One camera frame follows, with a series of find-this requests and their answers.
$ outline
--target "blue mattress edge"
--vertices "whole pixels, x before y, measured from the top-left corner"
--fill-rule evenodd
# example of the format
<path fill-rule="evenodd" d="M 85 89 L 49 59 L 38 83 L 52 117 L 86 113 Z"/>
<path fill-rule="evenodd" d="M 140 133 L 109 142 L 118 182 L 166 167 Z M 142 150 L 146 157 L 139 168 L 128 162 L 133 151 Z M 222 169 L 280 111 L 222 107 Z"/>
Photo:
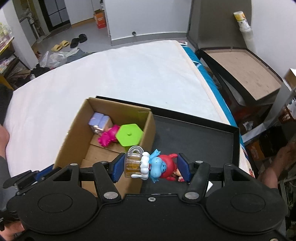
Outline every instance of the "blue mattress edge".
<path fill-rule="evenodd" d="M 226 115 L 230 125 L 237 127 L 237 124 L 225 102 L 225 100 L 223 99 L 222 95 L 220 94 L 219 90 L 217 89 L 214 81 L 212 80 L 212 78 L 209 76 L 209 74 L 207 73 L 207 71 L 205 70 L 205 68 L 203 67 L 202 63 L 200 62 L 200 60 L 197 58 L 197 56 L 194 54 L 194 52 L 191 50 L 191 48 L 189 48 L 187 45 L 182 44 L 181 46 L 183 47 L 183 49 L 185 50 L 185 52 L 188 54 L 188 56 L 190 57 L 190 59 L 192 60 L 192 62 L 195 64 L 195 66 L 197 67 L 197 69 L 200 71 L 200 73 L 202 74 L 202 76 L 205 78 L 207 84 L 209 85 L 210 89 L 212 90 L 212 92 L 214 93 L 218 103 L 220 104 L 224 114 Z M 239 135 L 239 142 L 244 150 L 245 156 L 247 157 L 247 153 L 245 150 L 245 146 L 242 140 L 242 136 Z"/>

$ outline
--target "yellow cap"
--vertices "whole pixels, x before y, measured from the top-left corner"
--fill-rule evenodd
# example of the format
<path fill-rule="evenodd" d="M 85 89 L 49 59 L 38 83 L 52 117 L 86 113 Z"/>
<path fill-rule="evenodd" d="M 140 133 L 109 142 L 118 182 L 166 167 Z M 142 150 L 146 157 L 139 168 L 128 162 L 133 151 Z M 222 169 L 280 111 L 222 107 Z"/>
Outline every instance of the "yellow cap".
<path fill-rule="evenodd" d="M 243 11 L 235 12 L 233 14 L 234 14 L 237 21 L 243 21 L 246 19 Z"/>

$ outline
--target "pink toy figure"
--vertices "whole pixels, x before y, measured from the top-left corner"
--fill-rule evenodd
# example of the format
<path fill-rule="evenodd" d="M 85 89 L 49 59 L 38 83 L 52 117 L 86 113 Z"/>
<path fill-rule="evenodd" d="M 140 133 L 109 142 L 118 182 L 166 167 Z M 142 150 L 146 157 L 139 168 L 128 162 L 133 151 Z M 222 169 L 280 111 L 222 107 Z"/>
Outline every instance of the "pink toy figure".
<path fill-rule="evenodd" d="M 118 132 L 119 128 L 120 126 L 114 125 L 108 131 L 103 132 L 101 137 L 98 138 L 98 142 L 101 144 L 101 146 L 106 147 L 110 144 L 111 141 L 117 142 L 115 135 Z"/>

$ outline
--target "slipper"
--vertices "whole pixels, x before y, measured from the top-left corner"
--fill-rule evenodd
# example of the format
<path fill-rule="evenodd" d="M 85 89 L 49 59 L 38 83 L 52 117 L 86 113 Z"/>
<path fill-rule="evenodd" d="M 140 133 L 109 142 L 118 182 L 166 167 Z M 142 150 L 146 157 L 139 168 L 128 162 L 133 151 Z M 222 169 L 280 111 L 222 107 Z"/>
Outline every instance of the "slipper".
<path fill-rule="evenodd" d="M 78 46 L 78 44 L 79 44 L 79 38 L 74 38 L 74 39 L 72 39 L 72 41 L 71 41 L 70 48 L 71 48 L 71 49 L 72 49 L 72 48 L 75 48 L 75 47 Z"/>
<path fill-rule="evenodd" d="M 80 34 L 79 35 L 79 43 L 83 43 L 87 40 L 87 37 L 85 34 Z"/>
<path fill-rule="evenodd" d="M 67 47 L 70 43 L 66 40 L 63 40 L 60 45 L 63 46 L 63 47 Z"/>
<path fill-rule="evenodd" d="M 61 45 L 56 44 L 54 47 L 52 47 L 52 52 L 58 52 L 62 49 L 63 47 Z"/>

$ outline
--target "yellow slipper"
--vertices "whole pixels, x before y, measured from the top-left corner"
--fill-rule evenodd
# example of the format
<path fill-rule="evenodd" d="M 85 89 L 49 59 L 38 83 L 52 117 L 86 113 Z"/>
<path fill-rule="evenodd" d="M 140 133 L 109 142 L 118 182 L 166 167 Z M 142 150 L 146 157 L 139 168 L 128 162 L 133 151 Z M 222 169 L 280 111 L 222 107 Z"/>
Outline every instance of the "yellow slipper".
<path fill-rule="evenodd" d="M 52 48 L 52 52 L 57 52 L 60 51 L 63 47 L 61 45 L 56 44 L 53 48 Z"/>
<path fill-rule="evenodd" d="M 63 46 L 63 47 L 67 47 L 70 43 L 66 40 L 63 40 L 60 45 Z"/>

